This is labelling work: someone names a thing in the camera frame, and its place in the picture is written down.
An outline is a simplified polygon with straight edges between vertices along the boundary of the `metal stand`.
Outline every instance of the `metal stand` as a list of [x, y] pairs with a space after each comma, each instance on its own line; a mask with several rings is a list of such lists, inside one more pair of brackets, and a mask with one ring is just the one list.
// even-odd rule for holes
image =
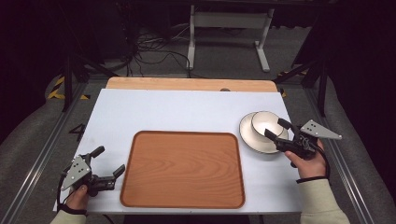
[[65, 112], [73, 102], [73, 74], [75, 75], [78, 82], [88, 82], [90, 75], [84, 67], [84, 64], [88, 64], [92, 68], [105, 74], [108, 77], [118, 77], [117, 74], [109, 71], [103, 66], [92, 62], [91, 60], [84, 58], [80, 55], [71, 53], [64, 60], [64, 109]]
[[297, 74], [305, 71], [308, 69], [307, 74], [303, 78], [301, 84], [303, 88], [312, 88], [315, 82], [320, 77], [319, 81], [319, 90], [318, 90], [318, 109], [322, 117], [325, 117], [324, 114], [324, 101], [325, 101], [325, 94], [326, 94], [326, 84], [327, 84], [327, 67], [326, 67], [326, 60], [322, 59], [320, 61], [312, 61], [310, 63], [306, 63], [300, 65], [289, 71], [286, 75], [282, 77], [277, 77], [273, 81], [275, 84], [280, 84], [283, 81], [296, 76]]
[[225, 27], [225, 28], [249, 28], [262, 29], [262, 38], [260, 41], [255, 41], [257, 54], [259, 55], [262, 70], [269, 72], [270, 67], [262, 49], [265, 38], [267, 37], [270, 28], [271, 20], [274, 15], [274, 10], [269, 9], [268, 13], [250, 14], [250, 13], [218, 13], [218, 12], [195, 12], [195, 7], [191, 6], [190, 15], [190, 44], [188, 59], [190, 64], [187, 68], [192, 70], [194, 67], [195, 55], [195, 27]]

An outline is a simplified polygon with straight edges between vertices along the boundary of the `wrist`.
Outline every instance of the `wrist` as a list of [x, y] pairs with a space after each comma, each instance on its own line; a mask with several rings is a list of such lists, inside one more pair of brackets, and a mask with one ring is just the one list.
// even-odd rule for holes
[[299, 168], [298, 171], [301, 179], [311, 178], [315, 176], [326, 176], [326, 167], [320, 166], [317, 167], [315, 165]]
[[64, 210], [66, 213], [71, 215], [86, 215], [87, 210], [85, 209], [73, 209], [67, 206], [67, 204], [62, 204], [61, 210]]
[[319, 179], [327, 179], [327, 177], [324, 176], [324, 175], [312, 176], [312, 177], [298, 179], [298, 180], [296, 180], [296, 182], [297, 182], [297, 184], [301, 184], [301, 183], [304, 183], [304, 182], [313, 181], [313, 180], [319, 180]]

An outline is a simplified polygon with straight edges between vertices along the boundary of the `metal rail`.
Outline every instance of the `metal rail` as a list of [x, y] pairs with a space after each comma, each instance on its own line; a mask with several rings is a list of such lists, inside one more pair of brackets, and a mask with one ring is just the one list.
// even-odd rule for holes
[[[84, 92], [86, 83], [78, 83], [76, 90], [74, 92], [74, 99], [78, 99], [78, 97]], [[41, 149], [40, 154], [35, 160], [35, 164], [30, 169], [27, 177], [21, 185], [20, 190], [18, 191], [17, 196], [14, 198], [11, 206], [8, 208], [6, 215], [3, 217], [1, 223], [15, 223], [19, 214], [21, 213], [22, 208], [25, 206], [27, 200], [29, 199], [30, 194], [35, 188], [35, 184], [43, 173], [44, 168], [47, 165], [47, 162], [50, 159], [50, 156], [55, 149], [55, 146], [58, 142], [58, 139], [61, 135], [61, 132], [66, 124], [68, 118], [70, 117], [71, 112], [75, 108], [78, 100], [74, 100], [69, 108], [61, 114], [58, 118], [58, 121], [55, 124], [51, 134], [49, 135], [49, 139], [44, 145], [43, 149]]]
[[[322, 126], [329, 128], [328, 121], [320, 115], [318, 107], [316, 105], [317, 99], [314, 91], [312, 89], [305, 89], [305, 94], [309, 103], [311, 104], [312, 109], [315, 111], [318, 119], [318, 123], [321, 123]], [[343, 154], [339, 146], [337, 145], [335, 140], [324, 139], [330, 145], [329, 150], [327, 150], [334, 160], [335, 166], [341, 176], [341, 179], [344, 182], [346, 187], [346, 191], [352, 201], [353, 206], [355, 207], [356, 213], [358, 215], [361, 223], [372, 224], [374, 223], [373, 218], [367, 208], [366, 203], [364, 202], [361, 192], [359, 191], [358, 186], [356, 185], [355, 179], [350, 173], [349, 168], [347, 167], [347, 162], [344, 159]]]

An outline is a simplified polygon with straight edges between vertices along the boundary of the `wooden board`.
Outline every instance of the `wooden board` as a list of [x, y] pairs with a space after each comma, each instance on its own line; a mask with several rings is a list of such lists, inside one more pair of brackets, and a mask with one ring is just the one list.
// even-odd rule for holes
[[170, 77], [112, 77], [107, 89], [163, 91], [260, 91], [277, 92], [271, 80], [170, 78]]
[[231, 133], [137, 133], [120, 200], [129, 207], [241, 207], [245, 192], [237, 138]]

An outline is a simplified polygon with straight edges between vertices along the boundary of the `table leg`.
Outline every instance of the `table leg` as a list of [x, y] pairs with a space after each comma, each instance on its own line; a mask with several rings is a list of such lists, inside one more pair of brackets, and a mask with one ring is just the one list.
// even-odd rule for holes
[[194, 29], [195, 29], [195, 9], [194, 6], [191, 6], [191, 14], [190, 14], [190, 44], [189, 44], [189, 53], [187, 54], [187, 58], [189, 62], [187, 63], [187, 69], [192, 70], [194, 67], [194, 56], [195, 56], [195, 38], [194, 38]]
[[270, 66], [268, 65], [267, 58], [265, 57], [263, 46], [265, 39], [267, 38], [268, 35], [268, 30], [270, 29], [273, 15], [274, 15], [274, 10], [269, 9], [267, 16], [265, 18], [264, 26], [262, 27], [262, 39], [260, 40], [260, 42], [259, 41], [255, 42], [257, 54], [259, 55], [260, 63], [262, 65], [262, 71], [264, 72], [270, 71]]
[[72, 104], [72, 70], [70, 64], [70, 57], [67, 56], [66, 60], [64, 61], [64, 109], [62, 110], [65, 112], [69, 106]]

